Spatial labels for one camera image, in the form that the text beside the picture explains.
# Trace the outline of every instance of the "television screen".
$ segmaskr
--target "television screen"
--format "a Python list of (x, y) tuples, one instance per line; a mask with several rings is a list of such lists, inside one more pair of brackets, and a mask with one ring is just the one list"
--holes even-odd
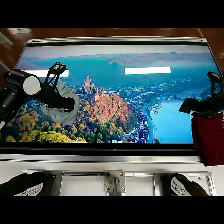
[(179, 108), (209, 97), (206, 74), (219, 74), (208, 46), (197, 45), (26, 47), (16, 68), (44, 81), (56, 62), (67, 66), (57, 88), (76, 98), (77, 111), (31, 100), (1, 130), (2, 142), (192, 144), (192, 117)]

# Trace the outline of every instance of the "brown wooden surface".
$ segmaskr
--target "brown wooden surface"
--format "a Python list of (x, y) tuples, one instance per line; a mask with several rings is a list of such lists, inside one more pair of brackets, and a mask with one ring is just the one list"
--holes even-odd
[[(224, 28), (30, 28), (30, 33), (12, 34), (7, 28), (0, 32), (9, 38), (13, 45), (0, 44), (0, 60), (10, 69), (14, 68), (29, 39), (75, 36), (192, 36), (208, 39), (216, 60), (224, 70)], [(0, 87), (3, 74), (0, 71)]]

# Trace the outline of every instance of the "screen bezel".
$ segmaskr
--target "screen bezel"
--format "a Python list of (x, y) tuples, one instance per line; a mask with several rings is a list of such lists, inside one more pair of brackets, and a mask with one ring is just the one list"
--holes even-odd
[[(68, 37), (29, 40), (24, 47), (65, 45), (200, 45), (207, 46), (220, 72), (206, 38), (197, 37)], [(9, 143), (0, 145), (0, 153), (48, 154), (48, 155), (199, 155), (193, 144), (130, 144), (130, 143)]]

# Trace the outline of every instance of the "black border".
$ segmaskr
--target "black border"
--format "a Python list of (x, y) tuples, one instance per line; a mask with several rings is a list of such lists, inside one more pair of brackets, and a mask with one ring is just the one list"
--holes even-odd
[[(214, 55), (207, 42), (189, 41), (69, 41), (64, 42), (35, 42), (27, 43), (26, 47), (36, 46), (65, 46), (65, 45), (195, 45), (208, 46), (213, 59)], [(131, 143), (1, 143), (0, 154), (32, 154), (32, 155), (153, 155), (153, 156), (198, 156), (194, 144), (131, 144)]]

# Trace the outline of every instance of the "red cloth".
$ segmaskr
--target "red cloth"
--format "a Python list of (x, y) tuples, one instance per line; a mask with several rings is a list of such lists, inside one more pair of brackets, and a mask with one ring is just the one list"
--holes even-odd
[(192, 136), (194, 147), (200, 150), (202, 162), (206, 166), (224, 165), (224, 128), (222, 127), (223, 113), (205, 119), (193, 117)]

